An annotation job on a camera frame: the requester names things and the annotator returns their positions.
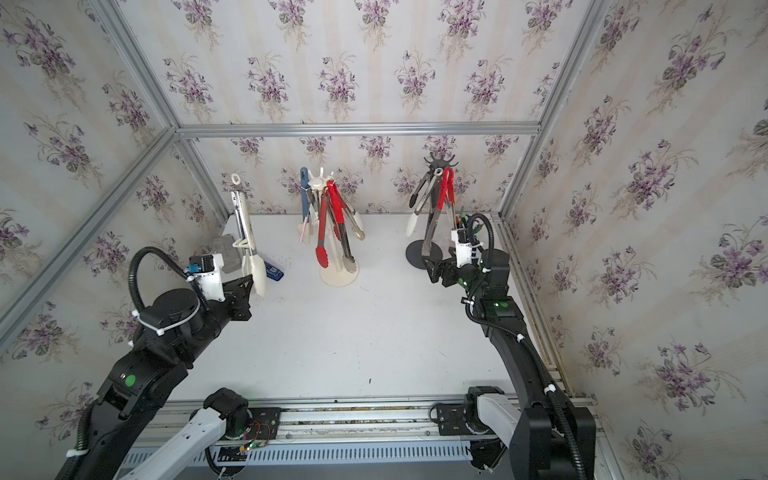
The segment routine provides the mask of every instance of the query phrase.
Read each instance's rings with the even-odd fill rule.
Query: black round base
[[[416,268],[427,270],[427,267],[424,266],[424,262],[422,261],[423,244],[424,240],[411,242],[411,244],[406,248],[406,259],[408,260],[408,263],[415,266]],[[432,242],[432,251],[429,252],[429,256],[435,262],[442,260],[442,250],[440,250],[440,247],[437,246],[437,243]]]

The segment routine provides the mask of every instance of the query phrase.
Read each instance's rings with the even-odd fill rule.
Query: black utensil stand
[[[455,155],[452,155],[448,160],[444,159],[444,155],[440,155],[436,157],[432,152],[429,153],[429,156],[432,158],[432,161],[429,161],[424,158],[424,160],[429,165],[429,170],[436,170],[438,168],[442,168],[443,172],[445,172],[445,169],[448,167],[455,167],[458,165],[458,162],[455,164],[451,164],[451,161],[454,159]],[[440,198],[440,184],[438,182],[435,182],[435,186],[432,188],[432,194],[429,198],[429,203],[432,205],[432,211],[429,213],[429,219],[427,221],[427,225],[424,231],[424,236],[426,237],[426,232],[429,230],[429,224],[432,221],[432,217],[435,215],[435,209],[437,208],[437,202]],[[422,260],[422,245],[424,244],[424,240],[415,240],[411,242],[406,247],[406,259],[408,260],[408,263],[415,266],[418,269],[426,270],[426,266],[424,266],[424,260]],[[432,249],[429,251],[429,258],[431,260],[434,260],[436,263],[442,260],[442,250],[438,246],[437,243],[432,242]]]

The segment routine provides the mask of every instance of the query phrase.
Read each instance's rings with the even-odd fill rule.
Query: red silicone tip
[[[315,255],[317,255],[317,263],[322,268],[328,268],[328,253],[326,253],[325,247],[317,247],[315,249]]]

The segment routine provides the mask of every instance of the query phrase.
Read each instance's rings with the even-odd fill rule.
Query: round base
[[[320,279],[330,286],[347,286],[354,282],[358,275],[360,275],[360,262],[355,262],[357,268],[354,273],[346,271],[346,268],[341,269],[340,272],[336,271],[336,267],[331,263],[328,268],[320,267]]]
[[[415,266],[416,268],[427,270],[427,267],[424,266],[424,262],[422,261],[423,244],[424,240],[411,242],[410,245],[408,245],[406,248],[406,259],[408,260],[408,263]],[[432,242],[432,250],[429,252],[429,257],[432,258],[435,262],[442,260],[442,250],[440,250],[440,247],[438,247],[437,243],[435,242]]]

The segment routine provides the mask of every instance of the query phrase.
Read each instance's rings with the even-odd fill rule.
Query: zip tie
[[[179,320],[178,322],[174,323],[173,325],[165,326],[165,327],[160,328],[160,329],[155,328],[152,325],[149,325],[148,323],[145,323],[141,319],[141,317],[139,316],[139,312],[137,310],[134,310],[133,312],[131,312],[131,315],[135,316],[136,319],[139,321],[139,323],[141,325],[144,325],[148,329],[153,330],[157,334],[157,336],[161,336],[161,335],[165,334],[166,330],[170,330],[170,329],[176,328],[177,326],[182,325],[182,324],[188,322],[193,316],[197,315],[198,311],[200,311],[200,299],[197,299],[197,305],[194,307],[194,311],[192,313],[190,313],[187,318],[185,318],[183,320]]]
[[[89,452],[89,450],[87,450],[87,449],[85,449],[85,450],[69,449],[69,450],[67,450],[67,458],[82,457],[83,455],[85,455],[88,452]]]

